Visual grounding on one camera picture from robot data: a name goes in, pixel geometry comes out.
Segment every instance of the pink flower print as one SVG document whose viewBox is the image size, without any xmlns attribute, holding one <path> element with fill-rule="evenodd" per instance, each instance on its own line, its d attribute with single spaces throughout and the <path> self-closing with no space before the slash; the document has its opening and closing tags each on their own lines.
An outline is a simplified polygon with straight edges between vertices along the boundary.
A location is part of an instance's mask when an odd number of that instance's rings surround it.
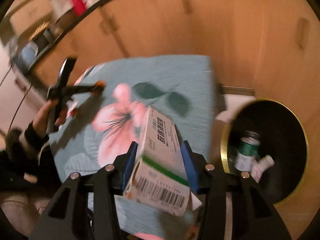
<svg viewBox="0 0 320 240">
<path fill-rule="evenodd" d="M 87 72 L 91 69 L 92 67 L 89 67 L 89 68 L 87 68 L 85 71 L 84 71 L 84 73 L 77 79 L 77 81 L 75 82 L 75 86 L 77 86 L 80 82 L 81 82 L 81 80 L 84 78 L 84 76 L 87 74 Z"/>
<path fill-rule="evenodd" d="M 92 121 L 96 131 L 106 133 L 99 146 L 98 164 L 113 163 L 118 155 L 127 153 L 132 141 L 137 141 L 134 127 L 140 127 L 146 107 L 131 102 L 131 88 L 121 83 L 113 90 L 116 103 L 102 108 Z"/>
<path fill-rule="evenodd" d="M 135 236 L 138 238 L 141 238 L 143 240 L 163 240 L 159 236 L 148 235 L 148 234 L 143 234 L 143 233 L 136 233 Z"/>
<path fill-rule="evenodd" d="M 67 118 L 73 117 L 74 112 L 75 112 L 76 109 L 77 109 L 77 105 L 78 105 L 78 101 L 73 101 L 72 105 L 71 105 L 70 108 L 68 109 Z"/>
</svg>

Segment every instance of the black jacket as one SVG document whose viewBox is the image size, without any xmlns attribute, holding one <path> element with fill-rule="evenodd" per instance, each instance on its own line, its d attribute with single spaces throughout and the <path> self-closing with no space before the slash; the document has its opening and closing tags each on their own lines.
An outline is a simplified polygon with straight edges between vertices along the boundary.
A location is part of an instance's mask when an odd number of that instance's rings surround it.
<svg viewBox="0 0 320 240">
<path fill-rule="evenodd" d="M 28 154 L 21 143 L 23 137 L 21 130 L 13 129 L 6 139 L 6 149 L 0 152 L 0 191 L 24 191 L 35 187 L 60 186 L 60 180 L 55 168 L 50 148 L 46 147 L 38 160 L 28 158 Z M 34 131 L 32 124 L 24 132 L 25 141 L 35 153 L 39 153 L 49 137 L 40 138 Z M 24 179 L 24 173 L 38 176 L 36 184 Z"/>
</svg>

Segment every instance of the cabinet door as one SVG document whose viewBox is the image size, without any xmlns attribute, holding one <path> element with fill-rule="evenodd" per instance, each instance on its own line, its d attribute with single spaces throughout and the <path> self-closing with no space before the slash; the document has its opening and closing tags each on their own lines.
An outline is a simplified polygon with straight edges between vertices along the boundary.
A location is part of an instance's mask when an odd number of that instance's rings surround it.
<svg viewBox="0 0 320 240">
<path fill-rule="evenodd" d="M 19 36 L 39 21 L 50 20 L 52 11 L 51 0 L 32 0 L 13 14 L 10 22 Z"/>
<path fill-rule="evenodd" d="M 69 56 L 78 57 L 69 84 L 74 84 L 91 66 L 123 58 L 122 51 L 98 10 L 93 11 L 67 33 L 35 66 L 34 72 L 45 85 L 54 85 L 63 61 Z"/>
<path fill-rule="evenodd" d="M 255 79 L 258 97 L 280 101 L 302 122 L 309 161 L 300 188 L 277 210 L 292 239 L 320 206 L 320 22 L 306 0 L 267 0 L 264 57 Z"/>
<path fill-rule="evenodd" d="M 226 86 L 252 87 L 263 33 L 263 0 L 189 0 L 195 54 L 211 57 Z"/>
<path fill-rule="evenodd" d="M 5 137 L 0 135 L 0 149 L 5 149 Z"/>
<path fill-rule="evenodd" d="M 38 112 L 38 109 L 32 104 L 32 102 L 24 99 L 21 106 L 15 116 L 12 127 L 20 127 L 21 129 L 26 129 L 34 119 Z"/>
<path fill-rule="evenodd" d="M 10 123 L 14 117 L 14 114 L 21 103 L 25 91 L 22 92 L 15 84 L 15 75 L 13 71 L 10 71 L 0 88 L 0 104 L 1 104 L 1 116 L 0 116 L 0 129 L 7 133 Z M 34 106 L 26 105 L 26 101 L 23 101 L 23 106 L 19 110 L 12 127 L 20 127 L 22 129 L 27 128 L 29 122 L 32 121 L 36 115 L 37 110 Z"/>
<path fill-rule="evenodd" d="M 84 18 L 70 37 L 72 49 L 79 57 L 77 71 L 81 73 L 91 66 L 124 57 L 99 8 Z"/>
<path fill-rule="evenodd" d="M 193 52 L 180 0 L 112 0 L 102 9 L 130 57 Z"/>
</svg>

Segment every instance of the barcode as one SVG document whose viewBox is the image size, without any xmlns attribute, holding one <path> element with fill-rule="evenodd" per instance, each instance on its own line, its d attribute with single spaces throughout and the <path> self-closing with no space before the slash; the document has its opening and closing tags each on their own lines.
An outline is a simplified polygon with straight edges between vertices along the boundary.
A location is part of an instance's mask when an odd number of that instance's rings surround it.
<svg viewBox="0 0 320 240">
<path fill-rule="evenodd" d="M 155 119 L 152 121 L 152 126 L 155 130 L 157 130 L 157 121 Z"/>
<path fill-rule="evenodd" d="M 155 146 L 155 142 L 149 138 L 149 148 L 151 150 L 155 150 L 156 146 Z"/>
<path fill-rule="evenodd" d="M 149 196 L 154 202 L 161 201 L 164 204 L 169 204 L 177 208 L 183 207 L 185 201 L 184 196 L 181 196 L 172 190 L 168 190 L 166 187 L 162 187 L 155 182 L 149 181 L 144 177 L 139 178 L 136 188 L 138 194 Z"/>
</svg>

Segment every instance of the gold rim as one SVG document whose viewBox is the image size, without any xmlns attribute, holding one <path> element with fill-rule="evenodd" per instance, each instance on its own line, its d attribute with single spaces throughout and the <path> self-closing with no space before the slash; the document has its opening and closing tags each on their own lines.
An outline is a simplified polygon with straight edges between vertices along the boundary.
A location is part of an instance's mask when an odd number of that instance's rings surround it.
<svg viewBox="0 0 320 240">
<path fill-rule="evenodd" d="M 286 109 L 288 109 L 293 115 L 294 117 L 298 120 L 302 130 L 303 130 L 303 134 L 304 134 L 304 138 L 306 140 L 306 147 L 307 147 L 307 159 L 306 159 L 306 165 L 304 167 L 304 171 L 303 171 L 303 174 L 302 174 L 302 177 L 298 183 L 298 185 L 295 187 L 295 189 L 286 197 L 284 198 L 283 200 L 275 203 L 274 205 L 276 207 L 279 207 L 280 205 L 282 205 L 284 202 L 288 201 L 290 198 L 293 197 L 293 195 L 295 195 L 295 193 L 297 192 L 297 190 L 300 188 L 301 184 L 303 183 L 303 180 L 305 178 L 305 175 L 307 173 L 307 168 L 309 166 L 309 142 L 308 142 L 308 138 L 307 138 L 307 134 L 306 134 L 306 131 L 304 130 L 304 127 L 301 123 L 301 121 L 299 120 L 299 118 L 295 115 L 294 112 L 292 112 L 287 106 L 285 106 L 284 104 L 276 101 L 276 100 L 273 100 L 273 99 L 268 99 L 268 98 L 259 98 L 259 99 L 256 99 L 252 102 L 249 102 L 247 104 L 245 104 L 240 110 L 238 110 L 236 112 L 236 114 L 233 116 L 233 120 L 240 114 L 240 112 L 245 109 L 246 107 L 248 107 L 249 105 L 252 105 L 256 102 L 260 102 L 260 101 L 272 101 L 272 102 L 275 102 L 275 103 L 278 103 L 280 104 L 281 106 L 284 106 Z M 228 155 L 227 155 L 227 148 L 228 148 L 228 140 L 229 140 L 229 134 L 230 134 L 230 131 L 231 131 L 231 124 L 228 124 L 226 123 L 226 125 L 224 126 L 223 128 L 223 131 L 222 131 L 222 136 L 221 136 L 221 143 L 220 143 L 220 155 L 221 155 L 221 160 L 222 160 L 222 166 L 223 166 L 223 170 L 224 172 L 226 173 L 230 173 L 230 169 L 229 169 L 229 165 L 228 165 Z"/>
</svg>

